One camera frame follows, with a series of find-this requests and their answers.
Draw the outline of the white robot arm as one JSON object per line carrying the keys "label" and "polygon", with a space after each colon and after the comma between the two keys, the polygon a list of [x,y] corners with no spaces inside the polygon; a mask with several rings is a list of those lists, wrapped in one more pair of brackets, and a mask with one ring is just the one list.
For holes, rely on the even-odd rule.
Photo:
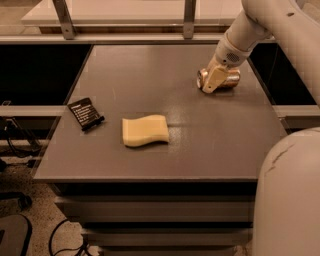
{"label": "white robot arm", "polygon": [[[211,93],[258,42],[272,36],[294,69],[262,71],[277,105],[320,104],[320,25],[305,0],[241,0],[242,11],[217,45],[198,86]],[[255,197],[252,256],[320,256],[320,128],[279,141],[261,167]]]}

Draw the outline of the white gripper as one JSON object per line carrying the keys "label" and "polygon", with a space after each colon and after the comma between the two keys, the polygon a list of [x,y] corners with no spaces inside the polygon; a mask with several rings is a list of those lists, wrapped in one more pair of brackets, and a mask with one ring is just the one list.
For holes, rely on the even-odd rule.
{"label": "white gripper", "polygon": [[204,80],[202,91],[212,93],[218,88],[219,80],[227,73],[228,69],[240,66],[251,54],[254,43],[240,37],[234,39],[230,31],[227,31],[217,44],[214,60],[215,66],[206,69],[209,74]]}

